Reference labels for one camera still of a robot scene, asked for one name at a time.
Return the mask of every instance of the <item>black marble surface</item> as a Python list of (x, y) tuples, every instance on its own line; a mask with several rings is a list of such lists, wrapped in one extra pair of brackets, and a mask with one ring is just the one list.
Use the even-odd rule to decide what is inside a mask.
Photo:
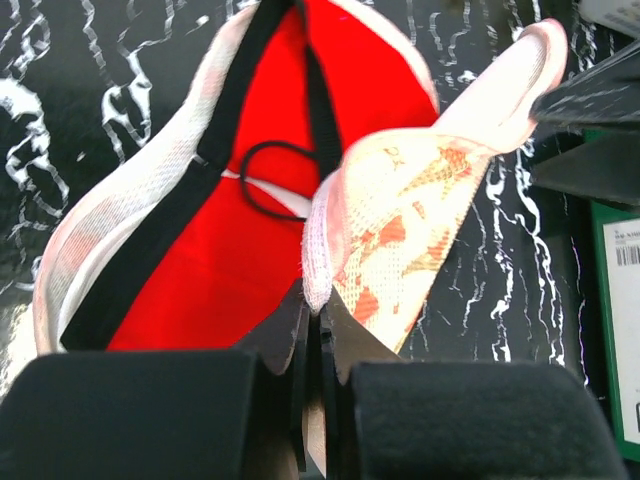
[[(19, 320), (26, 318), (21, 314), (52, 229), (165, 125), (215, 31), (250, 3), (0, 1), (5, 377), (29, 356), (11, 344), (26, 335)], [(582, 21), (571, 0), (364, 3), (415, 43), (443, 109), (524, 26), (541, 18), (557, 18), (567, 30), (568, 75), (628, 42)], [(524, 148), (492, 163), (403, 355), (558, 363), (606, 396), (588, 208), (530, 186), (532, 164), (579, 141), (571, 132), (541, 127)]]

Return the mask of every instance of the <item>drawstring bag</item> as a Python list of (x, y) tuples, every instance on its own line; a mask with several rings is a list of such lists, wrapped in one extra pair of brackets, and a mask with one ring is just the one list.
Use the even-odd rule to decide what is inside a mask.
[(437, 116), (424, 60), (370, 7), (244, 9), (175, 116), (56, 229), (34, 292), (38, 351), (233, 345), (302, 276), (304, 219), (344, 152)]

